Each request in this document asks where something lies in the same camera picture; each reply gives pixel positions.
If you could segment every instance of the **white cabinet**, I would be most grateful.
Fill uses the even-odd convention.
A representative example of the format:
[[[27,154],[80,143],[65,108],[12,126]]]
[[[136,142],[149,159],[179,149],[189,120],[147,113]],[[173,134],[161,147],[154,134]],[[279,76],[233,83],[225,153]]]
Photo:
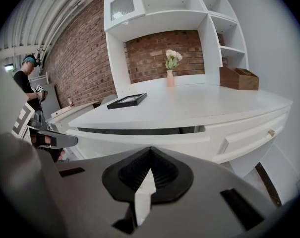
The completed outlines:
[[[118,24],[144,15],[145,10],[142,0],[105,0],[105,31]]]

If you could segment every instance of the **white pipe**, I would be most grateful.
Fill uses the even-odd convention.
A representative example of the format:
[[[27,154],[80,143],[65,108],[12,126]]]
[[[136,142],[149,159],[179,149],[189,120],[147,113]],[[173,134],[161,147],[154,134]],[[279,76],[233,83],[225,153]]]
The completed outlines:
[[[38,46],[37,46],[37,51],[35,53],[35,57],[37,57],[39,50],[41,48],[42,42],[44,40],[44,37],[46,35],[47,30],[49,29],[51,23],[53,22],[53,20],[55,19],[56,15],[59,13],[60,9],[65,5],[65,3],[68,0],[61,0],[60,3],[56,6],[55,10],[52,12],[50,18],[48,21],[46,21],[46,24],[44,25],[43,31],[41,32],[41,37],[39,39],[38,42]]]
[[[51,36],[54,34],[55,29],[58,27],[59,23],[61,22],[62,18],[64,17],[64,15],[68,12],[68,10],[70,8],[72,8],[79,0],[72,0],[66,7],[66,9],[63,10],[63,12],[59,15],[59,17],[55,20],[54,25],[51,27],[50,32],[48,33],[44,46],[42,48],[42,50],[45,52],[47,46],[48,46],[48,40],[51,38]],[[43,54],[44,52],[41,52],[41,56],[40,56],[40,60],[42,60],[43,58]]]
[[[49,42],[48,42],[48,46],[51,44],[52,40],[54,39],[55,35],[57,34],[57,32],[59,31],[59,29],[61,28],[61,26],[65,23],[65,21],[68,19],[68,17],[82,4],[84,3],[86,0],[82,0],[80,1],[70,12],[69,14],[64,18],[64,20],[60,23],[60,25],[58,26],[58,28],[56,29],[56,31],[54,32],[53,36],[50,38]]]

